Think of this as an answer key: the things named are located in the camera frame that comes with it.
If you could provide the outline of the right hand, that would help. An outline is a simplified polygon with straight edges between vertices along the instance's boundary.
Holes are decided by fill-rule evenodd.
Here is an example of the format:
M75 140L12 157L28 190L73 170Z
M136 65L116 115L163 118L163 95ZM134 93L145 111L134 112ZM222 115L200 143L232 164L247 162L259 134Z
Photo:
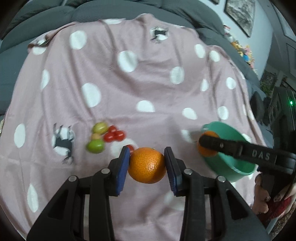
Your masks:
M271 197L267 190L262 188L262 174L257 175L255 178L255 188L254 188L254 202L252 206L252 211L258 215L268 212L268 204Z

